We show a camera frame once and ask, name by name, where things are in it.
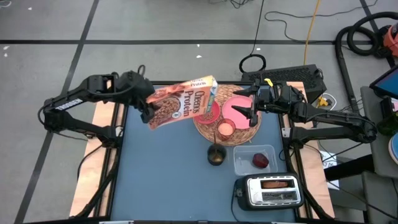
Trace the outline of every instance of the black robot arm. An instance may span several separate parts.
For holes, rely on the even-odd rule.
[[[318,121],[340,126],[335,128],[305,129],[292,127],[282,129],[283,138],[293,147],[303,148],[303,145],[310,140],[348,138],[356,142],[370,143],[376,139],[376,125],[366,117],[356,113],[315,108],[307,103],[301,91],[292,86],[282,85],[278,99],[274,97],[271,87],[260,89],[259,80],[256,80],[249,88],[236,91],[234,94],[253,97],[251,108],[233,106],[234,109],[250,119],[250,126],[252,127],[257,124],[257,111],[288,114],[289,118],[297,123]]]
[[[104,147],[115,146],[117,143],[115,128],[100,127],[77,120],[66,110],[84,102],[121,103],[138,109],[142,113],[142,121],[147,123],[154,116],[154,108],[146,103],[146,98],[154,92],[152,83],[133,71],[125,72],[120,77],[116,72],[108,75],[91,75],[74,90],[45,100],[38,116],[44,128],[49,131],[59,133],[71,130],[88,137],[97,137]],[[40,118],[41,111],[44,114],[44,121]]]

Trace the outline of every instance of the cereal box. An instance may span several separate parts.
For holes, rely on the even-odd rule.
[[[156,89],[147,98],[147,103],[153,103],[157,109],[154,118],[149,121],[149,128],[153,130],[210,112],[216,93],[217,82],[213,76]]]

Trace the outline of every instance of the vacuum hose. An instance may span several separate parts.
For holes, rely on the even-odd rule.
[[[356,98],[354,94],[353,87],[351,86],[351,80],[349,79],[348,71],[347,71],[347,66],[346,62],[344,59],[343,51],[341,50],[341,40],[343,38],[343,35],[348,32],[347,35],[347,44],[350,50],[352,50],[354,53],[362,56],[368,56],[368,55],[375,55],[377,51],[382,47],[382,36],[381,34],[375,34],[374,32],[370,31],[367,28],[361,27],[362,24],[365,22],[374,20],[374,19],[379,19],[379,18],[391,18],[398,20],[398,13],[397,12],[378,12],[375,14],[372,14],[370,16],[366,16],[365,18],[359,20],[356,22],[353,26],[345,27],[342,29],[336,36],[336,43],[335,43],[335,52],[336,52],[336,58],[337,58],[337,63],[340,68],[341,75],[343,76],[343,81],[344,85],[346,88],[346,92],[348,94],[348,101],[353,109],[353,111],[358,110],[358,106],[356,104]],[[355,32],[360,32],[371,40],[372,47],[369,50],[363,50],[358,48],[354,44],[354,33]]]

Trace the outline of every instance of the tea light candle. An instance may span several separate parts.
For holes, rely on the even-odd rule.
[[[234,133],[234,128],[228,123],[222,123],[218,126],[218,132],[224,136],[230,136]]]

